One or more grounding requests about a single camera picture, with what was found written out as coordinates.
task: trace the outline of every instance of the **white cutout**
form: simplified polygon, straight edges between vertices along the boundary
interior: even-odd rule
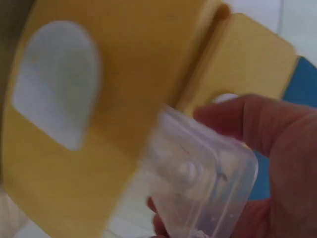
[[[232,99],[237,98],[238,95],[233,94],[233,93],[224,93],[224,94],[220,94],[218,97],[216,97],[213,102],[214,103],[223,103],[225,101],[229,101]]]
[[[95,43],[79,25],[55,21],[29,41],[13,106],[69,150],[80,148],[100,87]]]

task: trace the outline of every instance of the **yellow foam piece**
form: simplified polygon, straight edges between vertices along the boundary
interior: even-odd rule
[[[134,173],[161,106],[177,89],[219,0],[38,0],[9,79],[3,185],[52,238],[94,238]],[[95,39],[103,88],[82,148],[68,151],[11,105],[21,56],[44,24],[71,20]]]
[[[191,116],[221,93],[256,93],[280,98],[295,67],[291,44],[242,14],[218,28],[176,108]]]

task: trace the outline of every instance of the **blue surface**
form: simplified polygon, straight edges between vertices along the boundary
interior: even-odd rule
[[[317,108],[317,69],[304,57],[297,63],[283,100]],[[270,195],[268,158],[258,152],[256,156],[259,161],[259,174],[249,200],[265,199]]]

